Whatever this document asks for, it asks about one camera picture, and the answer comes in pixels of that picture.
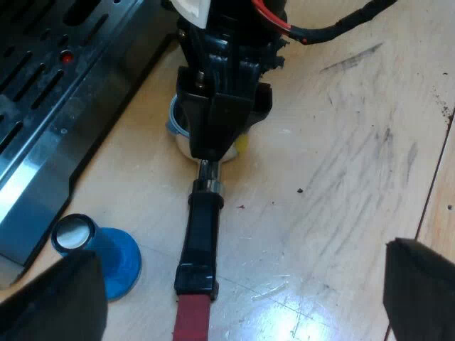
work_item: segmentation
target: red wire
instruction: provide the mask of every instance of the red wire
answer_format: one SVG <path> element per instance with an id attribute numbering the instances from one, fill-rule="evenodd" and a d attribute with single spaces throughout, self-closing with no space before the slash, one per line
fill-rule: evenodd
<path id="1" fill-rule="evenodd" d="M 252 0 L 253 5 L 255 5 L 256 11 L 266 18 L 270 23 L 274 24 L 282 34 L 289 34 L 291 31 L 291 25 L 286 21 L 281 20 L 273 12 L 271 12 L 264 4 L 264 0 Z"/>

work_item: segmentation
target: yellow object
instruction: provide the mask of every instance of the yellow object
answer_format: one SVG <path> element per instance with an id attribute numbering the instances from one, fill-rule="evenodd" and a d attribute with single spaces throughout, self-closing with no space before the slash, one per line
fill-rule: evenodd
<path id="1" fill-rule="evenodd" d="M 237 149 L 238 153 L 243 153 L 247 151 L 248 148 L 248 135 L 242 134 L 237 137 L 237 140 L 234 142 L 235 149 Z"/>

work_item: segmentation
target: red light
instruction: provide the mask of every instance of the red light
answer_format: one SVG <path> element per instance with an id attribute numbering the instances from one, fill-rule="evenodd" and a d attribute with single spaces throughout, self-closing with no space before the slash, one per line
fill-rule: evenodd
<path id="1" fill-rule="evenodd" d="M 70 64 L 74 60 L 74 55 L 70 51 L 63 51 L 60 54 L 60 60 L 63 64 Z"/>

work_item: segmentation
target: slot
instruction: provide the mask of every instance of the slot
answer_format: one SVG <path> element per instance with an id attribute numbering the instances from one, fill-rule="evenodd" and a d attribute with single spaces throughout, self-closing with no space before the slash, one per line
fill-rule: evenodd
<path id="1" fill-rule="evenodd" d="M 38 80 L 41 73 L 45 70 L 46 66 L 41 64 L 38 69 L 31 75 L 31 77 L 27 80 L 27 82 L 23 85 L 22 89 L 14 96 L 13 102 L 19 102 L 21 98 L 27 93 L 27 91 L 31 88 L 31 86 Z"/>
<path id="2" fill-rule="evenodd" d="M 31 56 L 33 55 L 32 52 L 28 51 L 22 60 L 19 62 L 19 64 L 11 71 L 11 73 L 8 75 L 8 77 L 0 84 L 0 93 L 2 93 L 6 87 L 8 86 L 9 83 L 17 76 L 19 71 L 23 68 L 23 66 L 30 60 Z"/>
<path id="3" fill-rule="evenodd" d="M 48 28 L 47 30 L 45 30 L 43 32 L 43 34 L 41 34 L 40 40 L 45 41 L 47 38 L 49 38 L 49 34 L 50 34 L 50 28 Z"/>
<path id="4" fill-rule="evenodd" d="M 23 30 L 23 34 L 29 34 L 31 30 L 33 30 L 35 26 L 41 21 L 41 19 L 44 18 L 44 16 L 50 11 L 54 4 L 55 0 L 49 0 L 48 3 L 39 11 L 34 20 L 29 23 L 25 30 Z"/>
<path id="5" fill-rule="evenodd" d="M 17 12 L 14 14 L 13 18 L 11 18 L 12 23 L 16 23 L 22 19 L 25 13 L 31 8 L 31 6 L 35 3 L 35 0 L 28 0 Z"/>
<path id="6" fill-rule="evenodd" d="M 18 132 L 22 129 L 23 123 L 22 122 L 17 122 L 13 129 L 4 137 L 3 140 L 0 142 L 0 154 L 3 153 L 6 149 L 6 147 L 13 141 L 13 139 L 16 137 Z"/>
<path id="7" fill-rule="evenodd" d="M 101 0 L 75 0 L 63 17 L 68 26 L 78 26 L 87 20 L 89 15 L 100 4 Z"/>
<path id="8" fill-rule="evenodd" d="M 82 46 L 87 46 L 89 42 L 92 40 L 93 36 L 97 34 L 100 30 L 101 26 L 106 22 L 109 14 L 103 14 L 102 17 L 97 21 L 95 26 L 93 26 L 92 30 L 88 33 L 88 36 L 85 37 L 84 41 L 82 42 Z"/>
<path id="9" fill-rule="evenodd" d="M 12 0 L 4 0 L 3 3 L 0 5 L 0 15 L 5 12 L 8 7 L 10 7 L 13 4 L 14 1 Z"/>
<path id="10" fill-rule="evenodd" d="M 44 90 L 40 93 L 40 95 L 35 99 L 35 102 L 31 105 L 31 109 L 35 110 L 39 108 L 40 104 L 46 99 L 52 89 L 57 85 L 57 83 L 62 79 L 65 73 L 63 70 L 59 70 L 55 76 L 50 80 L 50 82 L 46 85 Z"/>
<path id="11" fill-rule="evenodd" d="M 13 54 L 14 50 L 16 49 L 16 46 L 10 46 L 9 48 L 6 49 L 5 53 L 3 54 L 3 56 L 6 58 L 6 57 L 9 57 L 10 55 Z"/>
<path id="12" fill-rule="evenodd" d="M 60 39 L 60 41 L 58 42 L 58 46 L 60 46 L 61 48 L 62 47 L 66 47 L 68 45 L 68 40 L 70 38 L 68 37 L 67 34 L 63 35 L 63 37 Z"/>

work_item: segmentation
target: screw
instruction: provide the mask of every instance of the screw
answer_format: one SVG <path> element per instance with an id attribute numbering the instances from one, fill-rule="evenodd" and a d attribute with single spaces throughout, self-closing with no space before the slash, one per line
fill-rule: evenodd
<path id="1" fill-rule="evenodd" d="M 203 89 L 205 87 L 204 78 L 205 73 L 202 71 L 198 71 L 198 74 L 196 75 L 196 87 L 198 87 L 199 89 Z"/>
<path id="2" fill-rule="evenodd" d="M 178 37 L 180 39 L 186 39 L 186 32 L 184 30 L 182 30 L 181 28 L 178 30 Z"/>

